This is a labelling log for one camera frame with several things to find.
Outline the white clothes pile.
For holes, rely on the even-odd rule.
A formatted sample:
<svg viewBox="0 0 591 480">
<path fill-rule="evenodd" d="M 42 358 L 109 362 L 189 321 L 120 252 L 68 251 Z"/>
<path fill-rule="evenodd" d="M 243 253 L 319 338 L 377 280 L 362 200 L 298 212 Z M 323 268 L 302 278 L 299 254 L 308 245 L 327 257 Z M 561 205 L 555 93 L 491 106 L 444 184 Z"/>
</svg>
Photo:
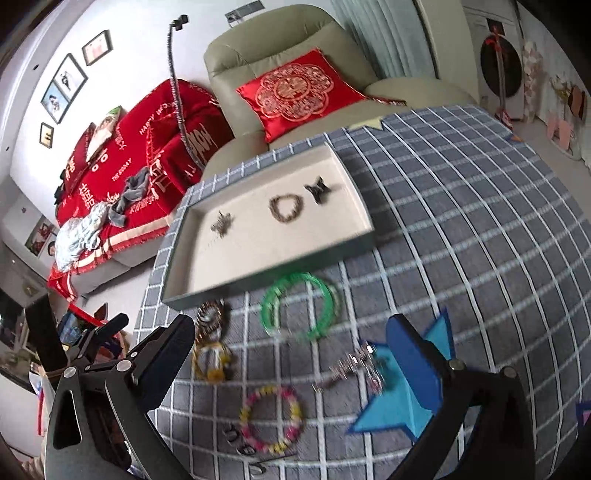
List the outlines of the white clothes pile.
<svg viewBox="0 0 591 480">
<path fill-rule="evenodd" d="M 71 218 L 60 228 L 55 240 L 55 263 L 58 271 L 67 271 L 86 251 L 100 246 L 100 232 L 108 217 L 110 204 L 106 201 L 92 206 L 89 213 Z"/>
</svg>

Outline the flexible gooseneck phone stand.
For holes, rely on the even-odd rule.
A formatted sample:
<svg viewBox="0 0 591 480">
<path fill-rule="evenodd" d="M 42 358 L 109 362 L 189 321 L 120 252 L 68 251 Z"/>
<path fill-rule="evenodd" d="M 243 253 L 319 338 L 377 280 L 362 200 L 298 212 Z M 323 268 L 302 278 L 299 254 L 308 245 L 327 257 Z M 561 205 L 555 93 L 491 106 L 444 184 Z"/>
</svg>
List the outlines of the flexible gooseneck phone stand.
<svg viewBox="0 0 591 480">
<path fill-rule="evenodd" d="M 172 20 L 168 26 L 168 34 L 167 34 L 167 60 L 168 60 L 168 70 L 169 70 L 169 82 L 170 82 L 170 89 L 172 94 L 172 99 L 174 102 L 174 110 L 175 116 L 177 121 L 177 126 L 179 129 L 180 139 L 183 142 L 185 150 L 190 156 L 192 162 L 197 166 L 200 171 L 204 171 L 204 163 L 199 159 L 197 153 L 195 153 L 188 141 L 187 132 L 185 128 L 185 121 L 184 121 L 184 112 L 182 101 L 179 92 L 179 83 L 175 73 L 174 68 L 174 60 L 173 60 L 173 53 L 172 53 L 172 37 L 175 31 L 183 30 L 183 26 L 189 22 L 188 16 L 186 14 L 181 14 L 176 19 Z"/>
</svg>

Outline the grey garment on sofa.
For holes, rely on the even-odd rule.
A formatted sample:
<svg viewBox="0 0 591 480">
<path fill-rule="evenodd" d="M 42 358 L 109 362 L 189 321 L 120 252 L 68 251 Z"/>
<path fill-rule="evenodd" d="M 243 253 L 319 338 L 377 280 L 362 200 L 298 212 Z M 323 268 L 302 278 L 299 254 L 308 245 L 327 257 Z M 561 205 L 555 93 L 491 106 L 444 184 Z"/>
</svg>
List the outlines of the grey garment on sofa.
<svg viewBox="0 0 591 480">
<path fill-rule="evenodd" d="M 126 223 L 126 209 L 133 203 L 144 198 L 149 184 L 149 168 L 143 167 L 136 174 L 125 180 L 118 199 L 108 211 L 109 222 L 115 227 L 123 228 Z"/>
</svg>

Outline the small silver brooch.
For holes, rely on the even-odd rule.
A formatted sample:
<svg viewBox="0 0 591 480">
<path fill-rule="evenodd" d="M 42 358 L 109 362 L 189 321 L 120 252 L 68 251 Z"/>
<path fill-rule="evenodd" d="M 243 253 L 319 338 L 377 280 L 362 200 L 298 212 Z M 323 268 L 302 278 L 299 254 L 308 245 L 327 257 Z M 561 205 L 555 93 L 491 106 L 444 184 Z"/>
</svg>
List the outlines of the small silver brooch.
<svg viewBox="0 0 591 480">
<path fill-rule="evenodd" d="M 235 218 L 230 213 L 218 212 L 214 224 L 211 225 L 211 231 L 217 234 L 219 238 L 223 238 L 228 234 L 228 230 Z"/>
</svg>

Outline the black claw hair clip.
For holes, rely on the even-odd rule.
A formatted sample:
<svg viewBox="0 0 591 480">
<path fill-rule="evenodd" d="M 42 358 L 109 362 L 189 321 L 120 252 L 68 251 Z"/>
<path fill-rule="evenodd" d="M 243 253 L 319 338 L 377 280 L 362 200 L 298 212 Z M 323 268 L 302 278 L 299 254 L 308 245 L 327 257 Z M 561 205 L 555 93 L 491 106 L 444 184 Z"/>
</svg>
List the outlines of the black claw hair clip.
<svg viewBox="0 0 591 480">
<path fill-rule="evenodd" d="M 304 189 L 311 194 L 315 200 L 315 203 L 318 205 L 324 203 L 325 196 L 332 192 L 332 189 L 327 184 L 325 184 L 325 181 L 321 176 L 318 176 L 314 184 L 304 184 Z"/>
</svg>

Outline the teal curtain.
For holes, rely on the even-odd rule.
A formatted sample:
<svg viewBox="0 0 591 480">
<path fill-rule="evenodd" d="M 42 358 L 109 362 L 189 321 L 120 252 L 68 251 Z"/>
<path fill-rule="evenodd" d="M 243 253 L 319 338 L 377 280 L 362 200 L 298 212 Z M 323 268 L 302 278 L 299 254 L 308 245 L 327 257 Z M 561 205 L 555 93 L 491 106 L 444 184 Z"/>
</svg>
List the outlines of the teal curtain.
<svg viewBox="0 0 591 480">
<path fill-rule="evenodd" d="M 335 0 L 332 8 L 380 78 L 437 76 L 415 1 Z"/>
</svg>

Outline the green translucent bangle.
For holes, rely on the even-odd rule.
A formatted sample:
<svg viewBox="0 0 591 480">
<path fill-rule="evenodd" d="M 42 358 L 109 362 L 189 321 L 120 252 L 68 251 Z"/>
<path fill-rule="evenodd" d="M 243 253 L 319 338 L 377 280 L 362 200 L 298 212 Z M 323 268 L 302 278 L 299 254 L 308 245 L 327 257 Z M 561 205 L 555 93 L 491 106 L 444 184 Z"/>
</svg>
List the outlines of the green translucent bangle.
<svg viewBox="0 0 591 480">
<path fill-rule="evenodd" d="M 310 284 L 320 290 L 324 306 L 321 316 L 315 321 L 313 327 L 308 328 L 307 331 L 294 333 L 290 329 L 280 326 L 280 300 L 288 290 L 298 284 Z M 325 337 L 329 332 L 336 313 L 337 297 L 324 280 L 311 273 L 291 273 L 274 282 L 266 291 L 260 304 L 259 321 L 263 331 L 272 338 L 315 341 Z"/>
</svg>

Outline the white sheer curtain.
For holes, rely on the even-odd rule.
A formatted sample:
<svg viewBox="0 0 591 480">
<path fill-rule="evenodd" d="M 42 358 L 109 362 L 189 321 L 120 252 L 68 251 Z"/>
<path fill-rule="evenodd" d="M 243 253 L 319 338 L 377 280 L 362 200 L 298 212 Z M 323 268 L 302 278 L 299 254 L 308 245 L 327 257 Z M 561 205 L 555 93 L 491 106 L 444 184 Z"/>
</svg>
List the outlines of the white sheer curtain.
<svg viewBox="0 0 591 480">
<path fill-rule="evenodd" d="M 581 128 L 582 159 L 590 166 L 590 18 L 585 1 L 519 1 L 524 40 L 540 55 L 536 115 L 547 123 L 558 106 L 550 78 L 559 75 L 589 95 L 586 121 Z"/>
</svg>

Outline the silver rhinestone hair clip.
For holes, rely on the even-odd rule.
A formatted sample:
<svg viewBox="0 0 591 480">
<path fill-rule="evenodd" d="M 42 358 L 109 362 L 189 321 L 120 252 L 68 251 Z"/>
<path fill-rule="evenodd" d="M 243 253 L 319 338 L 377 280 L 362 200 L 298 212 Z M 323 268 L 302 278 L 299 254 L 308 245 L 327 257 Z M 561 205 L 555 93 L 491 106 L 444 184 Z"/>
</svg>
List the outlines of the silver rhinestone hair clip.
<svg viewBox="0 0 591 480">
<path fill-rule="evenodd" d="M 315 392 L 322 392 L 339 381 L 364 372 L 367 376 L 370 392 L 381 395 L 385 389 L 386 380 L 380 371 L 380 363 L 377 347 L 364 341 L 355 351 L 346 354 L 344 358 L 332 366 L 329 369 L 329 374 L 315 382 L 312 389 Z"/>
</svg>

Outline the small black picture frame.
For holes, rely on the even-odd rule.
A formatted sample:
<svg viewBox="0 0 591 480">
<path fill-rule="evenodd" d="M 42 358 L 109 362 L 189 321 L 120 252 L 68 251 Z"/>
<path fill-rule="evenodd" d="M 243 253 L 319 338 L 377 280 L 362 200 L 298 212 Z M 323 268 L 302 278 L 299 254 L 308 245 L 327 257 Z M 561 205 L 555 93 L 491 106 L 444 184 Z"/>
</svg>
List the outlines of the small black picture frame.
<svg viewBox="0 0 591 480">
<path fill-rule="evenodd" d="M 42 122 L 40 125 L 39 143 L 47 149 L 51 149 L 53 145 L 53 136 L 54 128 L 51 125 Z"/>
</svg>

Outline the sofa with red blanket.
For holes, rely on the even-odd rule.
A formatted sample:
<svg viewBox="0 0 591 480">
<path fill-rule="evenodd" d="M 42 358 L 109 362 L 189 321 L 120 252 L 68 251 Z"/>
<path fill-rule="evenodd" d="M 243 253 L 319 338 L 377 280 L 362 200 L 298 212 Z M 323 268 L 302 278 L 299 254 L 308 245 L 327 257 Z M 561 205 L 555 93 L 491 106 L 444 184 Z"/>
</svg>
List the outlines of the sofa with red blanket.
<svg viewBox="0 0 591 480">
<path fill-rule="evenodd" d="M 142 199 L 126 207 L 125 223 L 105 223 L 97 249 L 83 251 L 65 270 L 53 265 L 48 286 L 68 301 L 154 257 L 187 189 L 233 134 L 216 99 L 188 81 L 178 83 L 186 132 L 178 129 L 169 81 L 163 81 L 127 113 L 116 113 L 108 138 L 93 146 L 90 126 L 78 140 L 57 192 L 59 226 L 83 218 L 101 202 L 112 203 L 126 180 L 148 175 Z"/>
</svg>

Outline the grey-green jewelry tray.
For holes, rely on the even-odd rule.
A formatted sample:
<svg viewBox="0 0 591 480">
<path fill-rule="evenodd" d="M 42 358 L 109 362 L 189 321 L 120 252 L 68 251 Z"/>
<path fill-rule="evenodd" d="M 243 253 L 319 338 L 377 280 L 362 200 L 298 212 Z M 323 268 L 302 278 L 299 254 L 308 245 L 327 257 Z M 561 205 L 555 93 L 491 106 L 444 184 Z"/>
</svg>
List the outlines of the grey-green jewelry tray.
<svg viewBox="0 0 591 480">
<path fill-rule="evenodd" d="M 304 189 L 321 176 L 321 205 Z M 218 212 L 235 220 L 223 238 Z M 373 248 L 375 228 L 361 192 L 328 143 L 282 157 L 276 151 L 197 185 L 176 227 L 160 300 L 181 311 L 322 269 Z"/>
</svg>

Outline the pink paper star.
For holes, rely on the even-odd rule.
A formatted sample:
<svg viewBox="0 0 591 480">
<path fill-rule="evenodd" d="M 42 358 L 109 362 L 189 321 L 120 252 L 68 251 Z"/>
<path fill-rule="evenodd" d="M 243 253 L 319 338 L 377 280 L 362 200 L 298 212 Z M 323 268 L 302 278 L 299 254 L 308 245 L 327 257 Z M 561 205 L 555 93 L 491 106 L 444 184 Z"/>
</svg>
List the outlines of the pink paper star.
<svg viewBox="0 0 591 480">
<path fill-rule="evenodd" d="M 583 401 L 576 404 L 576 418 L 578 424 L 578 430 L 584 429 L 587 420 L 591 416 L 591 402 Z"/>
</svg>

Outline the red embroidered cushion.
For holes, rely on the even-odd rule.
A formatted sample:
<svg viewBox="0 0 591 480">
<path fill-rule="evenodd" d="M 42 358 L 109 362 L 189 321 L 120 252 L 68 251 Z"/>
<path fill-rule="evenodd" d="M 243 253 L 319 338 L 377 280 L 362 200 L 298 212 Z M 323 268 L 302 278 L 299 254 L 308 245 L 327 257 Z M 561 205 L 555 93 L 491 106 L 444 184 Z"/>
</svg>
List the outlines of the red embroidered cushion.
<svg viewBox="0 0 591 480">
<path fill-rule="evenodd" d="M 315 48 L 236 89 L 263 125 L 266 142 L 366 99 Z"/>
</svg>

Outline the grey checked tablecloth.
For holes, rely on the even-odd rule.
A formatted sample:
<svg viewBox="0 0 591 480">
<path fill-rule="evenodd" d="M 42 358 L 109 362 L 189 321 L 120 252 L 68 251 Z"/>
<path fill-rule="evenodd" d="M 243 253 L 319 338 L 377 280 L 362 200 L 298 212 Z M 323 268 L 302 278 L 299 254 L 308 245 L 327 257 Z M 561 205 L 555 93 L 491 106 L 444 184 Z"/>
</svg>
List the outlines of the grey checked tablecloth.
<svg viewBox="0 0 591 480">
<path fill-rule="evenodd" d="M 287 385 L 304 431 L 297 456 L 267 478 L 384 479 L 408 453 L 407 434 L 349 432 L 370 400 L 363 376 L 322 392 L 314 382 L 361 341 L 382 341 L 394 313 L 425 330 L 446 311 L 468 366 L 517 371 L 536 475 L 549 477 L 575 441 L 577 404 L 590 396 L 590 225 L 576 201 L 529 145 L 484 111 L 454 106 L 291 143 L 195 185 L 184 203 L 322 144 L 356 182 L 376 247 L 321 271 L 339 305 L 321 340 L 267 336 L 263 290 L 230 297 L 230 377 L 214 386 L 184 365 L 150 415 L 164 442 L 196 479 L 249 478 L 226 432 L 250 392 Z"/>
</svg>

